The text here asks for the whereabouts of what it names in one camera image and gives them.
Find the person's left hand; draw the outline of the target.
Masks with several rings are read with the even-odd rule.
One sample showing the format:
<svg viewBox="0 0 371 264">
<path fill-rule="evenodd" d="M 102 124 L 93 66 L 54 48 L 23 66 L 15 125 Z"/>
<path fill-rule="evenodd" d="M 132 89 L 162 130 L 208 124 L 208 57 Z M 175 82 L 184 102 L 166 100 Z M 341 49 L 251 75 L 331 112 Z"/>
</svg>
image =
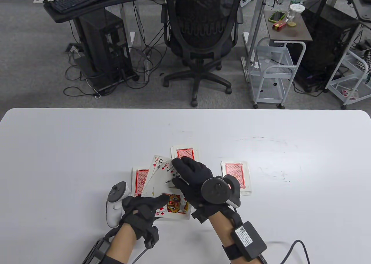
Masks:
<svg viewBox="0 0 371 264">
<path fill-rule="evenodd" d="M 128 196 L 122 200 L 124 214 L 119 221 L 119 228 L 128 224 L 135 232 L 137 240 L 144 238 L 147 249 L 151 249 L 159 241 L 159 230 L 153 225 L 156 211 L 166 206 L 170 196 L 162 194 L 158 197 Z"/>
</svg>

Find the person's right hand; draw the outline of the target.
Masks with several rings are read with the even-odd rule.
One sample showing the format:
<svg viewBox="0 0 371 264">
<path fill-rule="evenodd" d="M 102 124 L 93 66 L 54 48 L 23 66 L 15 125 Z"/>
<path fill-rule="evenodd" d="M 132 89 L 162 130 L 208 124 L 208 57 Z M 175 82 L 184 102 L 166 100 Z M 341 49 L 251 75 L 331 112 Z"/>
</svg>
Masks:
<svg viewBox="0 0 371 264">
<path fill-rule="evenodd" d="M 192 214 L 194 219 L 204 223 L 218 212 L 229 219 L 233 219 L 233 210 L 226 203 L 210 203 L 202 196 L 203 183 L 213 178 L 213 174 L 207 166 L 185 156 L 174 158 L 171 163 L 179 174 L 178 177 L 172 179 L 172 183 L 182 192 L 187 202 L 196 209 Z"/>
</svg>

